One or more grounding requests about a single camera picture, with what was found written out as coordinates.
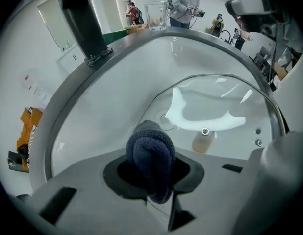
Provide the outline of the clear glass mug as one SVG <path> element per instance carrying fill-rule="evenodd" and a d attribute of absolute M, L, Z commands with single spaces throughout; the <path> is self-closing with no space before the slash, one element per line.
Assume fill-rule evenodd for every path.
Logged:
<path fill-rule="evenodd" d="M 168 3 L 165 1 L 144 4 L 147 25 L 150 31 L 162 31 L 167 27 Z"/>

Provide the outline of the black-topped sink cabinet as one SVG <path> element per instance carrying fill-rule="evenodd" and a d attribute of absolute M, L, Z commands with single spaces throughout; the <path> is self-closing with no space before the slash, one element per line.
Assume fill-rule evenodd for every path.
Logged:
<path fill-rule="evenodd" d="M 52 154 L 62 167 L 125 146 L 158 93 L 192 75 L 226 74 L 273 93 L 252 60 L 206 33 L 179 28 L 144 30 L 110 44 L 103 64 L 82 63 L 47 104 L 34 136 L 29 178 L 38 190 L 52 178 Z"/>

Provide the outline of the orange sofa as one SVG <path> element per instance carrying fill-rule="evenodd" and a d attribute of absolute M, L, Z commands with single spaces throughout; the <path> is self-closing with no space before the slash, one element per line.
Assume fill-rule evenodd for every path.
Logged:
<path fill-rule="evenodd" d="M 23 172 L 29 172 L 30 155 L 33 148 L 34 135 L 43 112 L 37 108 L 25 108 L 20 120 L 23 123 L 21 135 L 17 140 L 17 153 L 21 156 Z"/>

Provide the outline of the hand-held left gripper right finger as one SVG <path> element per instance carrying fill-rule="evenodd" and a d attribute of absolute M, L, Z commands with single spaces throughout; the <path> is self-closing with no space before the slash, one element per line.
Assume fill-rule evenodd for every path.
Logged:
<path fill-rule="evenodd" d="M 177 154 L 168 230 L 181 235 L 234 235 L 250 188 L 250 159 Z"/>

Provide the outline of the person's grey jacket torso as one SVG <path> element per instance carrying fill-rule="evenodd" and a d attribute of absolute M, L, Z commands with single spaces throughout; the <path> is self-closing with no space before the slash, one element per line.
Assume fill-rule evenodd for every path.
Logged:
<path fill-rule="evenodd" d="M 303 54 L 274 92 L 290 131 L 303 131 Z"/>

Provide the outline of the dark bathtub with white rim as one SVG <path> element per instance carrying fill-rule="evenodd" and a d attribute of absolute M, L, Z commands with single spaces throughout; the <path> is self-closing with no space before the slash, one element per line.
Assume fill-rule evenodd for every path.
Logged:
<path fill-rule="evenodd" d="M 128 30 L 127 29 L 123 29 L 120 31 L 115 31 L 115 32 L 111 32 L 111 33 L 107 33 L 107 34 L 103 34 L 103 38 L 106 42 L 107 45 L 123 38 L 126 37 L 128 35 Z"/>

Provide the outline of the white vanity cabinet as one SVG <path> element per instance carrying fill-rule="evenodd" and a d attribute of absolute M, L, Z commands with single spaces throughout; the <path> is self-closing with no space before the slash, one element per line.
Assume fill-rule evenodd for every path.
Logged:
<path fill-rule="evenodd" d="M 84 62 L 85 56 L 77 44 L 71 46 L 56 62 L 58 66 L 72 73 Z"/>

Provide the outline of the black faucet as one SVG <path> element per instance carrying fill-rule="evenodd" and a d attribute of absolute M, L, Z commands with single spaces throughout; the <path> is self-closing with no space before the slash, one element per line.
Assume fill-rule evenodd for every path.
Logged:
<path fill-rule="evenodd" d="M 113 50 L 104 39 L 91 0 L 58 0 L 58 3 L 87 65 L 103 64 Z"/>

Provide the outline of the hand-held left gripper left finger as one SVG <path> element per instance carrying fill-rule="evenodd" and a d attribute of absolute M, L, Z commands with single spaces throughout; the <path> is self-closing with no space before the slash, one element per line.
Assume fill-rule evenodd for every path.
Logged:
<path fill-rule="evenodd" d="M 147 191 L 123 149 L 88 158 L 48 180 L 31 207 L 71 235 L 152 235 Z"/>

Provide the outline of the cardboard box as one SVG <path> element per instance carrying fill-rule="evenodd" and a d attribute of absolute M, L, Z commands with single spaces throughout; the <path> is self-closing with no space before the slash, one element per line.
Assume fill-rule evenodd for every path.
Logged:
<path fill-rule="evenodd" d="M 288 75 L 286 69 L 282 67 L 278 62 L 274 63 L 274 71 L 280 81 L 282 81 Z"/>

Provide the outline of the dark blue cloth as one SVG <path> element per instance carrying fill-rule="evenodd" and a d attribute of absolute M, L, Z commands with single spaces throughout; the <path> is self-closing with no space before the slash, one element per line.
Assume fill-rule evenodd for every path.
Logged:
<path fill-rule="evenodd" d="M 175 148 L 159 124 L 145 120 L 136 126 L 126 144 L 127 160 L 133 165 L 155 203 L 166 203 L 171 194 Z"/>

